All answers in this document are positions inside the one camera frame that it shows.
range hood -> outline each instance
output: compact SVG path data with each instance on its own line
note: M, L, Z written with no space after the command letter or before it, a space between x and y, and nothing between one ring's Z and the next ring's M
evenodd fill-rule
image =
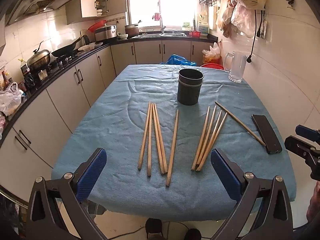
M71 0L15 0L7 11L6 24L10 25L27 17L59 9Z

glass jug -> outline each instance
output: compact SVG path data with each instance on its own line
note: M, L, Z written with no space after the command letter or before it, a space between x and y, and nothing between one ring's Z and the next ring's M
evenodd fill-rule
M226 59L228 57L232 57L232 62L231 62L231 68L228 69L226 68ZM244 73L244 68L245 64L247 63L247 56L241 52L233 52L233 53L227 53L224 61L223 61L223 68L226 72L229 72L228 78L233 81L240 83L243 78L243 73Z

black phone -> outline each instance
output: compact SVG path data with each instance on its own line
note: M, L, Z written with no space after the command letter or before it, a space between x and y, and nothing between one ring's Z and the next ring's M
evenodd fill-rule
M269 154L282 152L281 144L268 119L264 115L253 114L252 120L256 125L263 142L266 144L267 152Z

blue tablecloth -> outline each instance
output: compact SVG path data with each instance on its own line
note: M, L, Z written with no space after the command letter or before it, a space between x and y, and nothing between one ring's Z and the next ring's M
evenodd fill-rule
M97 147L102 147L108 161L89 200L113 212L163 220L224 219L235 201L229 198L210 158L201 172L190 170L207 108L210 105L213 109L214 102L218 101L257 135L251 114L267 116L281 142L282 153L268 155L265 148L230 116L215 147L221 148L243 171L251 171L258 178L272 179L281 175L293 201L296 182L289 155L276 125L250 86L245 81L230 81L224 71L196 67L204 74L199 102L184 106L177 102L177 76L182 68L178 65L129 65L103 92L70 137L55 164L52 178L75 171ZM160 175L154 132L152 176L147 177L147 153L141 171L137 170L149 101L157 105L168 163L177 108L180 113L169 188L165 187L166 177Z

black cup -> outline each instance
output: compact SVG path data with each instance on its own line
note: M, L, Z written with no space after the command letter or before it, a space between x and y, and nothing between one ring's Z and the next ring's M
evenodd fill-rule
M184 68L179 71L178 102L192 106L198 102L204 75L193 68Z

